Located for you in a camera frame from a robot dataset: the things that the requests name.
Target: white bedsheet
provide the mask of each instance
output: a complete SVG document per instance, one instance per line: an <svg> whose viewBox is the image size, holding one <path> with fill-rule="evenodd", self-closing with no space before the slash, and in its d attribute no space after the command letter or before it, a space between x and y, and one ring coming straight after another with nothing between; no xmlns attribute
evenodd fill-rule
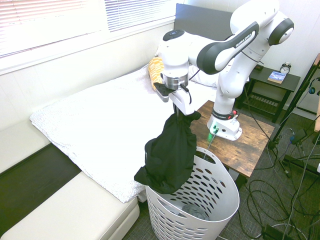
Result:
<svg viewBox="0 0 320 240"><path fill-rule="evenodd" d="M216 92L194 82L188 87L196 109ZM126 203L145 190L134 175L145 165L145 144L161 134L172 113L172 102L157 96L145 66L40 109L30 120L86 175Z"/></svg>

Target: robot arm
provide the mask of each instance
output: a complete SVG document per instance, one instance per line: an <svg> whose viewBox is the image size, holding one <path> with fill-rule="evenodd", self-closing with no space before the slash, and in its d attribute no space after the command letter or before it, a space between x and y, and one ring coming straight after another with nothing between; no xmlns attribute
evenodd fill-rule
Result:
<svg viewBox="0 0 320 240"><path fill-rule="evenodd" d="M164 86L167 96L185 115L194 112L188 85L189 64L206 74L219 73L216 100L207 123L211 133L230 140L241 135L234 118L235 98L240 96L254 67L272 45L281 44L292 33L293 22L279 12L278 0L251 0L234 11L230 19L233 33L225 41L214 41L183 30L168 32L162 52ZM227 66L231 59L234 62ZM167 102L167 98L158 92Z"/></svg>

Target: nightstand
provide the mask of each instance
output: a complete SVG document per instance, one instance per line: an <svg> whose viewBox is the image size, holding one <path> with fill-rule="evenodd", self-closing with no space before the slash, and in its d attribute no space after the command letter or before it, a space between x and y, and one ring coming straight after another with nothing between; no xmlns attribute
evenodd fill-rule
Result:
<svg viewBox="0 0 320 240"><path fill-rule="evenodd" d="M275 123L283 109L290 93L296 90L299 83L300 77L292 74L287 74L281 84L268 80L270 74L276 71L271 68L264 67L262 70L254 69L249 78L250 82L245 85L249 98L250 109L257 112L261 112L267 117L272 118L272 122ZM277 100L266 95L253 92L253 88L256 82L267 84L275 88L285 90L285 94L281 100ZM237 108L241 109L243 106L247 106L246 94L243 92L242 95L237 99Z"/></svg>

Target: windowsill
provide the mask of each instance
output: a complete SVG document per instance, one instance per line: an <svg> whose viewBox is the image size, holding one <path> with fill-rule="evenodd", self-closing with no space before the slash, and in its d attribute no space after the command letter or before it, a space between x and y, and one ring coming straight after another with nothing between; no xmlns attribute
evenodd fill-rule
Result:
<svg viewBox="0 0 320 240"><path fill-rule="evenodd" d="M174 21L175 17L169 17L166 19L132 27L130 29L130 32L128 32L126 29L120 30L117 33L109 33L107 31L94 32L87 35L63 40L60 42L55 42L46 46L38 47L11 56L6 56L0 58L0 75L11 73L16 70L24 69L69 54L90 49L154 28L172 24L174 23Z"/></svg>

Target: window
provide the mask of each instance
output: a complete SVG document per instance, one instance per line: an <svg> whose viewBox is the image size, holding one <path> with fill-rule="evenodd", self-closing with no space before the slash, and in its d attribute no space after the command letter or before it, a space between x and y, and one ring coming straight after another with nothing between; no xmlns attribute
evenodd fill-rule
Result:
<svg viewBox="0 0 320 240"><path fill-rule="evenodd" d="M172 17L181 0L0 0L0 57Z"/></svg>
<svg viewBox="0 0 320 240"><path fill-rule="evenodd" d="M176 14L178 0L105 0L110 32L165 19Z"/></svg>

